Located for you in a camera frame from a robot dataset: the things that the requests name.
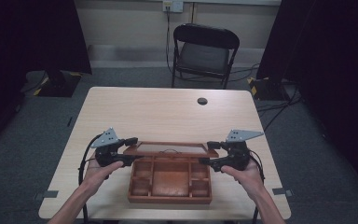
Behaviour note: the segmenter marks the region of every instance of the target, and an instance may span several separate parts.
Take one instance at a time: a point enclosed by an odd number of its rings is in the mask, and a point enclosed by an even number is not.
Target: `wall outlet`
[[[162,11],[173,12],[173,3],[172,1],[162,1]]]
[[[162,11],[183,12],[183,1],[162,1]]]
[[[182,1],[173,1],[172,9],[173,9],[173,12],[183,12],[183,2]]]

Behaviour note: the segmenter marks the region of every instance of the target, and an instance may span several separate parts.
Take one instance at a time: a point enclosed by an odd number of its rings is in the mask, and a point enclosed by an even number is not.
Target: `black folding chair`
[[[227,29],[186,23],[173,31],[172,88],[175,71],[204,77],[220,78],[227,87],[232,64],[240,46],[238,37]]]

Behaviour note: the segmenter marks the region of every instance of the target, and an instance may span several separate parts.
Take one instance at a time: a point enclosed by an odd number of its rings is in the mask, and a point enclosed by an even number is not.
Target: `gray carpet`
[[[247,74],[233,74],[231,80]],[[43,72],[28,74],[24,89],[42,76]],[[177,80],[176,84],[176,88],[221,88],[208,78],[202,82]],[[28,91],[21,110],[0,133],[0,223],[47,222],[39,218],[41,201],[34,197],[48,189],[93,86],[169,88],[171,76],[167,68],[98,68],[93,76],[82,77],[72,98],[34,97]],[[227,88],[249,90],[246,79],[231,81]],[[286,89],[289,94],[295,92],[294,86]],[[264,109],[282,102],[255,103]],[[278,111],[259,113],[264,127]],[[358,176],[323,134],[318,119],[302,102],[283,110],[266,130],[283,187],[294,193],[288,198],[292,216],[287,223],[358,223]]]

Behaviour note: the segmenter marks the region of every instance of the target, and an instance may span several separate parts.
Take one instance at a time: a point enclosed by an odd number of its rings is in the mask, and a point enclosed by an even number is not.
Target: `white wall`
[[[250,50],[258,52],[258,55],[251,59],[257,61],[267,44],[278,11],[279,6],[273,5],[218,3],[193,5],[191,2],[184,2],[183,13],[171,13],[171,39],[173,29],[177,25],[192,20],[195,23],[226,28],[240,38],[241,50],[238,57],[241,57],[241,52]],[[88,46],[109,45],[110,50],[118,51],[126,49],[155,51],[161,52],[160,57],[149,60],[160,61],[165,58],[163,52],[165,52],[168,23],[167,15],[162,12],[161,1],[77,0],[76,7]]]

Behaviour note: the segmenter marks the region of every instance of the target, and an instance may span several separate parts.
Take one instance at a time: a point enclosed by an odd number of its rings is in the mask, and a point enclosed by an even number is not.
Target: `table surface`
[[[207,99],[199,105],[198,99]],[[90,140],[109,127],[119,138],[140,141],[192,142],[225,141],[231,129],[262,132],[252,95],[248,91],[159,88],[94,87],[89,90],[48,190],[56,198],[45,198],[39,210],[51,218],[77,188],[79,164]],[[247,141],[261,158],[265,185],[283,218],[291,216],[265,135]],[[217,150],[225,157],[225,150]],[[238,182],[211,168],[210,204],[129,203],[127,193],[131,167],[114,171],[87,202],[89,217],[95,219],[142,220],[244,220],[252,219],[255,204]]]

